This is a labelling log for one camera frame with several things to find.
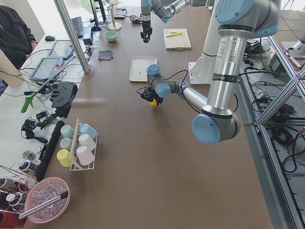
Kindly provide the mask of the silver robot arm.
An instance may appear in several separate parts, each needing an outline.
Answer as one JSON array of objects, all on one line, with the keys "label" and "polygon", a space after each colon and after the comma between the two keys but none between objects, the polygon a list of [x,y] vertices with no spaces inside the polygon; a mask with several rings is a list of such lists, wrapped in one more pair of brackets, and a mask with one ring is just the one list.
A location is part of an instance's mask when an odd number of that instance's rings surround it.
[{"label": "silver robot arm", "polygon": [[178,13],[182,8],[189,6],[191,0],[176,0],[168,6],[163,6],[158,0],[142,0],[141,1],[141,19],[142,31],[141,38],[144,43],[148,43],[152,35],[151,12],[157,15],[162,22],[167,23],[168,20]]},{"label": "silver robot arm", "polygon": [[198,111],[193,119],[195,137],[204,144],[234,138],[240,130],[237,115],[231,110],[235,85],[249,39],[273,35],[278,30],[281,2],[278,0],[217,0],[209,30],[219,34],[216,59],[208,96],[187,82],[165,79],[157,64],[147,67],[147,86],[141,98],[161,104],[172,93],[178,94]]}]

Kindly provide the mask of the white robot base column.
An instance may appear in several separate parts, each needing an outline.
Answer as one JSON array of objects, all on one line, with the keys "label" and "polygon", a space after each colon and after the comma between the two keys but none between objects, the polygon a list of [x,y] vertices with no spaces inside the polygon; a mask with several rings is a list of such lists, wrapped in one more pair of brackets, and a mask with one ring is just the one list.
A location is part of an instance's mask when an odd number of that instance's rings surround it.
[{"label": "white robot base column", "polygon": [[215,9],[218,0],[214,1],[214,7],[203,46],[202,56],[197,62],[189,62],[190,83],[192,84],[210,84],[215,67],[215,61],[220,43],[218,27],[220,24],[215,17]]}]

